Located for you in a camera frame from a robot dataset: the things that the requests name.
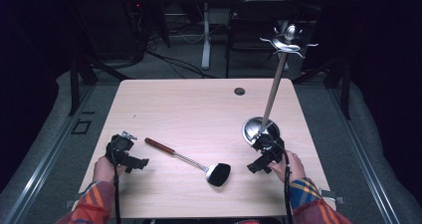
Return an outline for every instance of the black curtain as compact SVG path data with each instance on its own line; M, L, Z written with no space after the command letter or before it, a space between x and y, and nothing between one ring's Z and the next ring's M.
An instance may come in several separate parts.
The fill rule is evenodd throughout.
M21 164L49 115L66 70L42 0L0 1L0 188Z
M377 124L384 156L422 206L422 2L373 0L352 80Z

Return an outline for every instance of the gray carpet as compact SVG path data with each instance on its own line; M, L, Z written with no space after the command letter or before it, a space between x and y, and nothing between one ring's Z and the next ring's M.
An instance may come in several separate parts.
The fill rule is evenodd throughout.
M211 68L205 73L223 78L224 39L218 36L212 38ZM180 38L171 41L171 48L166 48L159 42L155 52L200 67L202 41L188 43ZM271 74L275 71L277 61L269 64L267 68ZM289 65L290 69L284 73L284 77L290 79L297 77L300 74L301 60L290 56ZM246 64L243 61L234 66L245 67ZM119 71L135 79L180 79L169 65L150 55L145 55L139 64ZM200 78L182 69L177 71L187 79ZM255 72L246 74L248 71L251 72L250 69L243 69L244 74L240 76L256 77ZM0 222L6 220L37 165L42 161L46 150L57 142L60 133L64 133L62 138L64 147L60 150L60 155L55 160L53 168L49 170L49 175L38 190L38 195L35 195L30 208L22 214L22 223L54 223L70 211L70 208L63 208L63 204L66 200L72 199L80 188L118 87L115 78L100 70L96 72L100 81L94 87L81 85L81 91L85 92L87 98L73 117L68 117L71 103L69 74L58 78L61 90L55 106L24 162L1 193ZM346 204L338 204L337 209L352 223L385 223L361 167L356 161L352 140L342 123L341 113L335 108L337 103L330 96L332 91L326 90L321 83L323 77L324 74L320 74L306 84L295 85L295 88L330 188L338 196L346 198ZM382 145L376 126L355 86L351 88L350 114L351 122L364 144L400 222L421 223L420 207L414 197L397 182L391 168L382 157ZM90 123L88 130L85 126L87 122ZM85 134L72 134L85 130Z

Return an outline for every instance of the light wood tabletop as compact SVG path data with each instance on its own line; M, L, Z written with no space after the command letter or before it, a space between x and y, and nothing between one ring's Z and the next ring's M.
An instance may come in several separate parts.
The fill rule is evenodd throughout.
M242 136L251 117L263 116L272 79L128 80L115 95L81 191L91 183L94 164L124 130L137 137L130 156L149 158L143 170L120 177L122 218L204 218L286 215L284 184L274 172L252 173L261 156ZM242 88L242 96L235 89ZM298 154L307 176L329 190L295 89L282 79L270 120L286 149ZM203 165L231 165L220 187L205 172L144 142L149 137ZM335 209L335 204L327 200Z

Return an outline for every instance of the dark background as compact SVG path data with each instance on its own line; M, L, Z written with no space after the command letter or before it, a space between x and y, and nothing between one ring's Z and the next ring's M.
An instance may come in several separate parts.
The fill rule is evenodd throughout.
M120 7L110 12L109 17L118 22L119 41L124 45L108 51L102 48L109 48L107 41L93 44L90 33L81 28L74 19L75 14L66 7L53 5L50 0L0 1L3 189L50 113L58 92L55 79L69 70L74 54L139 60L145 34L136 34ZM343 6L322 9L314 36L320 45L310 50L304 70L338 56L350 38L360 36L349 59L352 81L363 93L377 124L384 155L398 180L420 201L422 3L420 0L367 1L363 9ZM161 9L161 5L150 5L153 8L150 14L156 14L154 9ZM113 44L113 35L107 36L109 26L104 24L95 31L100 33L99 37L110 38L109 43Z

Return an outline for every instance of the human hand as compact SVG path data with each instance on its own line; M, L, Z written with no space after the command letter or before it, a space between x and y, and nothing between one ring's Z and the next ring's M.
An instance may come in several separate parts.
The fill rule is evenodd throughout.
M125 169L126 166L119 165L117 167L117 174L121 175ZM114 166L105 156L100 157L95 164L93 181L114 181Z
M304 165L301 162L301 159L298 157L297 154L286 151L289 158L290 163L290 182L293 182L297 179L306 177ZM282 161L279 163L271 162L268 164L268 167L270 167L274 172L277 173L277 176L279 176L280 180L282 182L285 182L285 176L286 176L286 158L283 157Z

